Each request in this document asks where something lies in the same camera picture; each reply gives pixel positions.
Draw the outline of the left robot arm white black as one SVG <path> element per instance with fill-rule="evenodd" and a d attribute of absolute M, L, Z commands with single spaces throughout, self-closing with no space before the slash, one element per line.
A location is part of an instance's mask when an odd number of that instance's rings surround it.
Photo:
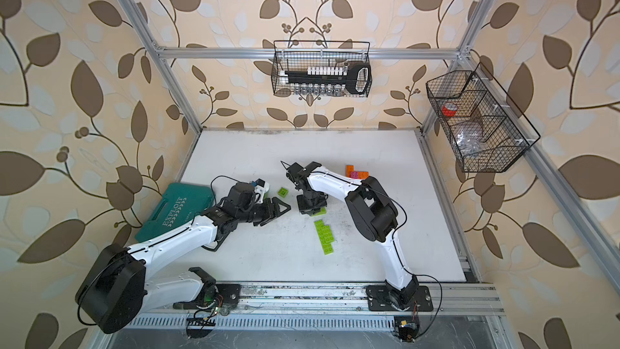
<path fill-rule="evenodd" d="M 238 182 L 229 195 L 178 228 L 130 247 L 109 245 L 75 295 L 77 315 L 86 314 L 90 325 L 111 334 L 140 313 L 165 305 L 182 303 L 199 310 L 220 307 L 224 297 L 216 279 L 203 268 L 192 267 L 163 278 L 156 274 L 193 250 L 217 251 L 241 223 L 264 226 L 291 211 L 291 205 L 278 197 L 267 197 L 267 189 L 262 180 Z"/>

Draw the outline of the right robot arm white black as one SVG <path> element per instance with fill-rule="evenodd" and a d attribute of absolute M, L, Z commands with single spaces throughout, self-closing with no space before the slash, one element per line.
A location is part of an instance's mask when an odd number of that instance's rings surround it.
<path fill-rule="evenodd" d="M 379 248 L 387 288 L 399 302 L 409 301 L 418 290 L 418 279 L 400 257 L 402 248 L 396 236 L 399 212 L 379 181 L 371 176 L 352 179 L 335 174 L 316 162 L 308 166 L 284 163 L 284 168 L 300 192 L 296 199 L 302 214 L 319 213 L 329 198 L 346 204 L 357 231 Z"/>

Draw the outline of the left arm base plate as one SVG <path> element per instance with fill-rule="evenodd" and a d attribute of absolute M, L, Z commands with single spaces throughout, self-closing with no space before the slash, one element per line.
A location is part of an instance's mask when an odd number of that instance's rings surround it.
<path fill-rule="evenodd" d="M 176 302 L 175 310 L 211 310 L 223 307 L 225 310 L 234 310 L 239 303 L 240 284 L 214 284 L 204 287 L 193 301 Z"/>

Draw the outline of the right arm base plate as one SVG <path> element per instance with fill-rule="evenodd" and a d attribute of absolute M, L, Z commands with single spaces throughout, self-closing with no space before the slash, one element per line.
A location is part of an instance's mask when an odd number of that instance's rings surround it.
<path fill-rule="evenodd" d="M 434 303 L 427 286 L 414 291 L 393 289 L 387 284 L 368 285 L 365 288 L 368 309 L 372 312 L 419 312 L 434 311 Z"/>

